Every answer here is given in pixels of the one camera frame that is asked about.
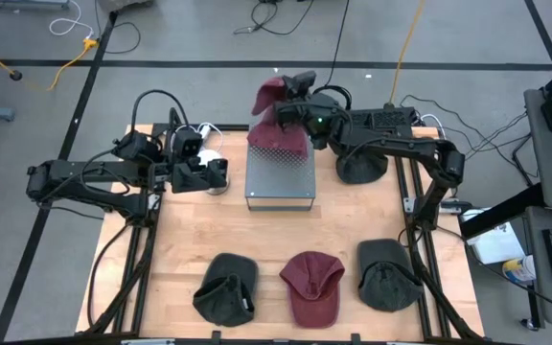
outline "table leg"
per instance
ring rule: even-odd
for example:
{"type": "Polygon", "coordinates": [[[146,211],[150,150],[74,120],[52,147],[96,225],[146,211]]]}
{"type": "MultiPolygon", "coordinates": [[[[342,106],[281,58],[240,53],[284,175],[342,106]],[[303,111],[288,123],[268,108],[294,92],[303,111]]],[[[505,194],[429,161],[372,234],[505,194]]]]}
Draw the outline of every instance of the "table leg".
{"type": "Polygon", "coordinates": [[[491,209],[461,223],[461,235],[468,240],[481,235],[509,219],[521,215],[529,206],[544,206],[542,185],[537,183],[491,209]]]}

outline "red baseball cap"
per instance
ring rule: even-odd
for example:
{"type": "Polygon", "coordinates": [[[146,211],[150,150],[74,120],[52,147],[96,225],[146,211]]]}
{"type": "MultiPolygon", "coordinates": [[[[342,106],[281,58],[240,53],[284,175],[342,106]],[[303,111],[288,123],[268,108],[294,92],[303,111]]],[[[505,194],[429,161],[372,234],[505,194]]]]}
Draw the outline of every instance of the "red baseball cap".
{"type": "Polygon", "coordinates": [[[280,272],[287,283],[295,323],[306,328],[327,328],[337,319],[338,283],[342,262],[325,253],[307,251],[294,256],[280,272]]]}

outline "gray floor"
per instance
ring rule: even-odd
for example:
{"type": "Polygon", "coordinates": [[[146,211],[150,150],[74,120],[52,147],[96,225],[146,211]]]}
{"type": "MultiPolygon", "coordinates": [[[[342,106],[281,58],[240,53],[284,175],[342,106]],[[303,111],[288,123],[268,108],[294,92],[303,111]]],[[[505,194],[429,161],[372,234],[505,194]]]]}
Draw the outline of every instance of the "gray floor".
{"type": "MultiPolygon", "coordinates": [[[[91,0],[78,0],[82,21],[95,25],[91,0]]],[[[343,0],[316,1],[299,30],[289,36],[267,33],[232,35],[249,25],[255,0],[166,1],[156,0],[147,9],[127,11],[118,23],[131,21],[142,32],[142,44],[118,60],[331,60],[343,0]]],[[[552,38],[552,1],[535,0],[552,38]]],[[[397,61],[416,1],[352,1],[342,36],[341,61],[397,61]]],[[[291,0],[281,6],[273,23],[276,30],[294,24],[306,4],[291,0]]],[[[0,10],[0,57],[69,59],[81,50],[86,30],[76,28],[66,36],[48,32],[51,20],[75,16],[54,9],[7,6],[0,10]]],[[[105,15],[100,12],[102,25],[105,15]]],[[[117,29],[108,49],[133,44],[129,27],[117,29]]],[[[91,52],[85,59],[92,59],[91,52]]],[[[413,36],[406,61],[473,63],[550,63],[534,22],[522,0],[435,0],[427,2],[413,36]]],[[[18,67],[25,79],[48,85],[56,72],[51,67],[18,67]]],[[[193,122],[247,122],[259,84],[276,74],[302,70],[280,68],[120,68],[100,69],[70,159],[83,160],[111,145],[130,119],[135,97],[150,88],[172,91],[185,105],[193,122]]],[[[317,69],[320,84],[329,70],[317,69]]],[[[354,107],[377,107],[387,101],[393,70],[338,69],[333,83],[354,95],[354,107]]],[[[66,70],[56,91],[34,91],[11,81],[0,69],[0,106],[13,107],[16,120],[0,122],[0,311],[37,210],[25,197],[28,166],[54,159],[84,85],[88,68],[66,70]]],[[[404,70],[396,101],[406,94],[438,101],[489,134],[523,112],[522,93],[538,88],[552,72],[404,70]]],[[[431,104],[409,100],[421,113],[438,116],[446,127],[479,138],[431,104]]],[[[167,99],[148,97],[140,107],[139,123],[163,122],[170,107],[167,99]]],[[[527,133],[526,121],[504,133],[505,142],[527,133]]],[[[447,132],[460,150],[464,138],[447,132]]],[[[536,171],[531,145],[521,152],[529,172],[536,171]]],[[[477,206],[491,206],[524,188],[517,173],[494,152],[477,154],[468,162],[459,195],[477,206]]],[[[99,212],[77,206],[85,212],[99,212]]],[[[27,284],[8,331],[7,340],[68,335],[73,332],[81,307],[100,223],[53,212],[27,284]]],[[[522,329],[518,320],[528,316],[524,292],[473,266],[472,276],[486,334],[516,343],[552,343],[552,325],[539,333],[522,329]]]]}

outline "perforated metal surface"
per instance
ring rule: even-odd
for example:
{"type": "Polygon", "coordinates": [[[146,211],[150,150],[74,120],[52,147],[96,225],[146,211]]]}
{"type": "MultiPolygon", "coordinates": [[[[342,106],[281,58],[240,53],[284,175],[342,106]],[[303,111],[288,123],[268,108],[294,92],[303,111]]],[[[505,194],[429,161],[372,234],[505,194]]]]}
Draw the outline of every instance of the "perforated metal surface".
{"type": "Polygon", "coordinates": [[[246,197],[314,198],[314,150],[309,139],[307,145],[308,157],[248,145],[246,197]]]}

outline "wooden board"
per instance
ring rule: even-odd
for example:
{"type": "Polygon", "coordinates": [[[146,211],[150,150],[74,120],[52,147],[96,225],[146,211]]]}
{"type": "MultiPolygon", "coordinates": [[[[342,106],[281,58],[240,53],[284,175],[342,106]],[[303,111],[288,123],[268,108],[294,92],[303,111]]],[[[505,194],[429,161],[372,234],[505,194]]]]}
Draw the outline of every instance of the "wooden board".
{"type": "MultiPolygon", "coordinates": [[[[149,126],[138,126],[148,132],[149,126]]],[[[435,137],[435,128],[414,128],[416,136],[435,137]]],[[[209,338],[221,330],[223,338],[299,340],[348,340],[358,333],[363,340],[419,341],[423,339],[418,305],[393,313],[364,305],[357,295],[357,244],[371,239],[395,239],[404,228],[395,164],[379,181],[344,185],[334,169],[335,156],[317,151],[317,196],[310,212],[249,212],[244,199],[246,132],[225,132],[222,153],[229,160],[231,185],[224,195],[204,192],[164,194],[155,250],[150,270],[141,336],[209,338]],[[294,255],[315,250],[338,257],[346,268],[340,282],[340,311],[328,329],[307,330],[292,322],[287,287],[278,276],[294,255]],[[231,252],[254,259],[260,278],[254,298],[255,319],[235,328],[208,323],[192,305],[193,294],[212,259],[231,252]]],[[[213,135],[209,147],[219,144],[213,135]]],[[[426,188],[430,178],[422,168],[426,188]]],[[[407,181],[411,189],[412,180],[407,181]]],[[[440,216],[441,226],[459,232],[456,217],[440,216]]],[[[118,215],[106,215],[96,254],[121,228],[118,215]]],[[[99,315],[121,285],[130,231],[103,256],[95,286],[93,315],[99,315]]],[[[452,235],[434,232],[434,243],[445,294],[476,332],[483,329],[463,244],[452,235]]],[[[429,293],[434,334],[438,322],[429,293]]],[[[132,292],[127,306],[130,324],[135,302],[132,292]]],[[[87,328],[86,297],[78,330],[87,328]]]]}

